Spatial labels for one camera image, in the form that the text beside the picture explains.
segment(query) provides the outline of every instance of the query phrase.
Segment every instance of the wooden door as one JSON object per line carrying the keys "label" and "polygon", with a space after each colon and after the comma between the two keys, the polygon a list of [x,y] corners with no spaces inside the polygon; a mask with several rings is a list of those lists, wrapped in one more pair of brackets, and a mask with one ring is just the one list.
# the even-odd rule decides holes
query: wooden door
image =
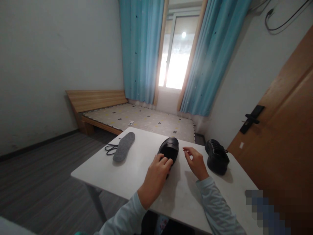
{"label": "wooden door", "polygon": [[292,234],[312,232],[313,26],[258,104],[265,106],[260,123],[238,132],[228,151],[279,205]]}

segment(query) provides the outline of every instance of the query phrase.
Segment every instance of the finger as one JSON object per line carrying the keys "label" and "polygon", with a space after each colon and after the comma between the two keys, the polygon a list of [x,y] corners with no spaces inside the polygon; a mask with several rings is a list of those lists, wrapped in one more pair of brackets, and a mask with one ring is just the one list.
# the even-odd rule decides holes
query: finger
{"label": "finger", "polygon": [[186,160],[187,160],[187,162],[188,162],[188,165],[192,164],[192,160],[190,159],[190,156],[189,156],[189,154],[187,153],[187,151],[184,151],[184,153],[185,153],[185,157],[186,157]]}
{"label": "finger", "polygon": [[191,155],[194,155],[198,152],[193,147],[183,147],[183,150],[189,151],[191,153]]}
{"label": "finger", "polygon": [[157,164],[157,163],[160,161],[160,159],[161,159],[162,157],[164,157],[164,154],[162,154],[162,153],[157,154],[157,155],[154,157],[152,163],[153,163],[153,164]]}
{"label": "finger", "polygon": [[170,159],[167,160],[167,162],[164,164],[164,166],[165,166],[165,168],[167,169],[167,171],[170,170],[171,165],[173,165],[173,159],[170,158]]}
{"label": "finger", "polygon": [[167,160],[168,160],[167,157],[162,158],[160,161],[160,165],[164,165],[167,162]]}

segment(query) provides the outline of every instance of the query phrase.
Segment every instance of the light blue sleeve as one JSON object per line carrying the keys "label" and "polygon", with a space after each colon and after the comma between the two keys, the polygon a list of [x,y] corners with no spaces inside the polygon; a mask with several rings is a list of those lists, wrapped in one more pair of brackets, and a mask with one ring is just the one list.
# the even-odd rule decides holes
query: light blue sleeve
{"label": "light blue sleeve", "polygon": [[205,216],[214,235],[246,234],[212,177],[197,181],[196,185],[201,192]]}
{"label": "light blue sleeve", "polygon": [[136,192],[95,235],[141,234],[141,222],[146,212]]}

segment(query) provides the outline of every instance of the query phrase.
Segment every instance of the wooden headboard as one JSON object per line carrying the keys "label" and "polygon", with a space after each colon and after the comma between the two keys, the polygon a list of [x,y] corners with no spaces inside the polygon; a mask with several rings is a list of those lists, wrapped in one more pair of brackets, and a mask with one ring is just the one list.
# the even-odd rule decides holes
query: wooden headboard
{"label": "wooden headboard", "polygon": [[77,113],[127,103],[124,90],[66,91]]}

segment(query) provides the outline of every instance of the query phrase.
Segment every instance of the person's left hand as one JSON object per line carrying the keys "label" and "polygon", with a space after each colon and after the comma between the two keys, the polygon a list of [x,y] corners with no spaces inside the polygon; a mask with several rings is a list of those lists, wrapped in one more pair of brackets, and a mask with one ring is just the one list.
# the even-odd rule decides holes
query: person's left hand
{"label": "person's left hand", "polygon": [[164,154],[158,154],[154,157],[143,185],[137,191],[139,200],[146,210],[160,195],[172,164],[173,160],[167,159]]}

